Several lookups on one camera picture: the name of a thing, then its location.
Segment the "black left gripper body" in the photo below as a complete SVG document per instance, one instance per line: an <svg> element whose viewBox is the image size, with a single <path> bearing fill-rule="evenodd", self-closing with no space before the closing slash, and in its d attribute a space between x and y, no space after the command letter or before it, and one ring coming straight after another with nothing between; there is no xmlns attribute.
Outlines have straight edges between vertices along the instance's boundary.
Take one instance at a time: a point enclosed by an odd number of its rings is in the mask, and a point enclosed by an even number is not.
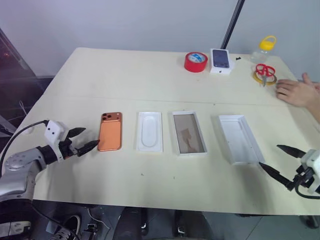
<svg viewBox="0 0 320 240"><path fill-rule="evenodd" d="M66 138L64 141L60 141L58 146L62 154L63 160L66 160L78 154L78 150L75 147L73 147L72 141L69 138Z"/></svg>

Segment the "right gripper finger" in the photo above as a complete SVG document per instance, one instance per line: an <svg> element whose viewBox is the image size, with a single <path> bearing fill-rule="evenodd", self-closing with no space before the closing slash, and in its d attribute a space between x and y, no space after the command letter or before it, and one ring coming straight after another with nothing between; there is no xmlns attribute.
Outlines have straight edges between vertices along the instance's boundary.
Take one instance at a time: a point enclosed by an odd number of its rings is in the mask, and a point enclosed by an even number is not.
<svg viewBox="0 0 320 240"><path fill-rule="evenodd" d="M282 176L278 170L262 162L259 162L259 165L270 177L284 185L286 188L292 187L293 182Z"/></svg>
<svg viewBox="0 0 320 240"><path fill-rule="evenodd" d="M301 159L306 154L306 152L304 152L298 148L283 145L283 144L278 144L277 147L294 158Z"/></svg>

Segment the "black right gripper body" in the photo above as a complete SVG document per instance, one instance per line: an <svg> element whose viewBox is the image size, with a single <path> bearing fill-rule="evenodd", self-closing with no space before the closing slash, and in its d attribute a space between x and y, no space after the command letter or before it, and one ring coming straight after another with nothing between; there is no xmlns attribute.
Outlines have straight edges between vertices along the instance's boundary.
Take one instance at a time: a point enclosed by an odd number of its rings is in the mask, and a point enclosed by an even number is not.
<svg viewBox="0 0 320 240"><path fill-rule="evenodd" d="M297 174L294 176L293 180L286 185L286 188L289 191L292 191L293 189L299 186L309 188L314 182L314 171L311 167L307 166L305 168L302 165L300 165L296 169L296 173Z"/></svg>

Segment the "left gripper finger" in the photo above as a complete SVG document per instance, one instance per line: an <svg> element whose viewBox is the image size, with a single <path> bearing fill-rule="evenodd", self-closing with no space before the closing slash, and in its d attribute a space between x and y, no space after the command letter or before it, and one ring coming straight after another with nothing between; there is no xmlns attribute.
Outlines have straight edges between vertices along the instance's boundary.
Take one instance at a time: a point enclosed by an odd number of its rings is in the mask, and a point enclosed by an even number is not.
<svg viewBox="0 0 320 240"><path fill-rule="evenodd" d="M88 143L86 143L84 146L80 147L80 148L76 148L76 155L78 157L81 157L83 155L85 155L86 153L90 152L91 150L93 150L98 144L99 144L99 140L92 140Z"/></svg>
<svg viewBox="0 0 320 240"><path fill-rule="evenodd" d="M78 135L80 135L83 131L85 131L86 128L85 127L75 127L75 128L72 128L68 131L67 133L67 137L68 138L74 138Z"/></svg>

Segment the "person's bare hand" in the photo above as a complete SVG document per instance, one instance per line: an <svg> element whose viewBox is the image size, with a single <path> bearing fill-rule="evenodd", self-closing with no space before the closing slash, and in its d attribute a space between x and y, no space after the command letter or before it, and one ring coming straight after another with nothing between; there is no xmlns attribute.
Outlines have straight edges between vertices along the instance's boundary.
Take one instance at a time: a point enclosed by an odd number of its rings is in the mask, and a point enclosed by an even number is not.
<svg viewBox="0 0 320 240"><path fill-rule="evenodd" d="M320 107L320 83L313 82L305 72L301 81L280 79L276 84L276 97L288 104L307 109Z"/></svg>

